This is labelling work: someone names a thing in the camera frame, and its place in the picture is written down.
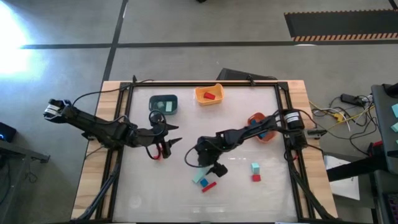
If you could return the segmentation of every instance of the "green container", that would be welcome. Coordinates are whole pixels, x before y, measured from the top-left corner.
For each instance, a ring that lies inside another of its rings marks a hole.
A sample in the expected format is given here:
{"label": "green container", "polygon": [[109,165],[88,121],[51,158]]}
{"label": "green container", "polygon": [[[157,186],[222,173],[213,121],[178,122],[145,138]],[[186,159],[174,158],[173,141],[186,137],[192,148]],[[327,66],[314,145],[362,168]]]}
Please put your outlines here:
{"label": "green container", "polygon": [[164,115],[177,112],[178,99],[176,95],[156,95],[149,99],[149,110],[159,110]]}

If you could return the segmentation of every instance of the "concrete floor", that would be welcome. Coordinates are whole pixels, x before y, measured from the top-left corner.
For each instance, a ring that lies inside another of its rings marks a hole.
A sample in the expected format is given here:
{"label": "concrete floor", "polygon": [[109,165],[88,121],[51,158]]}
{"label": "concrete floor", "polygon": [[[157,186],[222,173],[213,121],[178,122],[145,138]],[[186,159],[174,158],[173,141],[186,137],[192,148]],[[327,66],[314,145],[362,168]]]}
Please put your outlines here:
{"label": "concrete floor", "polygon": [[[32,165],[39,180],[25,184],[16,223],[70,218],[87,142],[80,131],[49,123],[42,113],[50,98],[74,100],[99,90],[109,49],[12,46],[111,43],[121,4],[122,0],[0,1],[0,25],[7,30],[0,35],[0,121],[18,130],[16,144],[51,155],[48,164]],[[119,42],[290,40],[283,12],[389,8],[387,0],[130,0]],[[309,98],[326,106],[341,93],[368,95],[373,84],[395,83],[397,51],[398,45],[117,49],[109,79],[137,75],[140,80],[213,80],[226,67],[280,80],[303,79]],[[94,113],[97,99],[83,98],[77,106]],[[333,124],[328,118],[318,121]],[[340,136],[349,134],[343,125],[333,130]],[[376,132],[358,145],[365,148],[379,139]],[[327,152],[361,156],[348,141],[329,135],[321,145]],[[340,217],[371,222],[367,208],[336,201]]]}

